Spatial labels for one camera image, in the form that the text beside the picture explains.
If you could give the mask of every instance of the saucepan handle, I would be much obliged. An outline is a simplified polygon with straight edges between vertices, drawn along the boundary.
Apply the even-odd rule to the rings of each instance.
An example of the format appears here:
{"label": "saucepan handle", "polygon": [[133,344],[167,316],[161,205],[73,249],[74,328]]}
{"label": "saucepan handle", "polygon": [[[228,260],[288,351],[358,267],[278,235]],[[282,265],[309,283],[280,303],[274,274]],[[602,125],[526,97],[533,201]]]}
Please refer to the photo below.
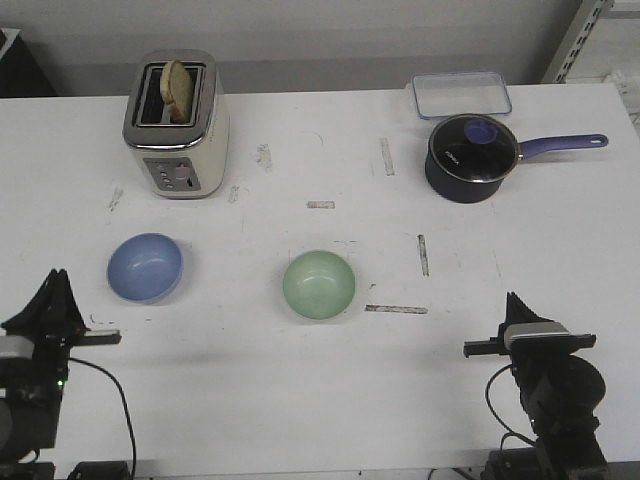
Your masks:
{"label": "saucepan handle", "polygon": [[569,135],[564,137],[546,137],[528,140],[520,144],[522,159],[534,157],[549,150],[571,150],[574,148],[606,147],[609,139],[601,133],[591,135]]}

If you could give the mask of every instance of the bread slice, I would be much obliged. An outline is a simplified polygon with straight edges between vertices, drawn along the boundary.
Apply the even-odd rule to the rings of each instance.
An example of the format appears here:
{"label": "bread slice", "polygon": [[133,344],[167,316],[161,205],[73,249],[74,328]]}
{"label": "bread slice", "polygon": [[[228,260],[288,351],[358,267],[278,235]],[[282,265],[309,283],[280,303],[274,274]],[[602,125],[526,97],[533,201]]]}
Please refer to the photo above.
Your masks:
{"label": "bread slice", "polygon": [[162,67],[160,95],[174,122],[189,122],[193,102],[193,80],[178,60],[167,62]]}

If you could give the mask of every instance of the saucepan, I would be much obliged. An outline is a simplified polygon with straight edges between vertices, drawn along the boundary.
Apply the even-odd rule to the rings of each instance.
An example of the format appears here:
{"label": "saucepan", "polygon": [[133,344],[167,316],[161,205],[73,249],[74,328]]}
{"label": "saucepan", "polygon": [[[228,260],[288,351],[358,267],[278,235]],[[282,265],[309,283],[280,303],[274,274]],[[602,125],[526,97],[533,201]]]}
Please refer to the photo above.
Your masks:
{"label": "saucepan", "polygon": [[521,160],[549,150],[600,148],[608,143],[609,139],[599,133],[518,143],[513,133],[492,117],[455,115],[433,130],[425,174],[443,197],[475,203],[493,195]]}

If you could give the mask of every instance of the cream toaster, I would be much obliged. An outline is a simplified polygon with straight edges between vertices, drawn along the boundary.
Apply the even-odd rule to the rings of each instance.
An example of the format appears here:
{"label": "cream toaster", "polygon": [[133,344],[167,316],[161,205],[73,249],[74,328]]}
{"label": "cream toaster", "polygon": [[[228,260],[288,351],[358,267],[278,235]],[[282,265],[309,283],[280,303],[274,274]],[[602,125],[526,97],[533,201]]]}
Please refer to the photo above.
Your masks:
{"label": "cream toaster", "polygon": [[[163,69],[176,61],[193,89],[186,92],[190,108],[180,121],[161,94]],[[213,193],[222,183],[229,139],[229,112],[214,59],[199,50],[145,56],[136,71],[122,133],[158,195],[201,198]]]}

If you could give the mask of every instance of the plastic container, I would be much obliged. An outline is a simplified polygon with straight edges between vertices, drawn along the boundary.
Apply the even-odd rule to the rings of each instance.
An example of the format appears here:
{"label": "plastic container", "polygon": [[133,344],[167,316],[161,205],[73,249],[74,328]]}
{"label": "plastic container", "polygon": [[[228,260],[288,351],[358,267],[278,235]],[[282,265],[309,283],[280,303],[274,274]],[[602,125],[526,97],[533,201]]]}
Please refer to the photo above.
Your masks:
{"label": "plastic container", "polygon": [[411,84],[418,116],[424,120],[461,113],[511,113],[504,79],[497,72],[416,75]]}

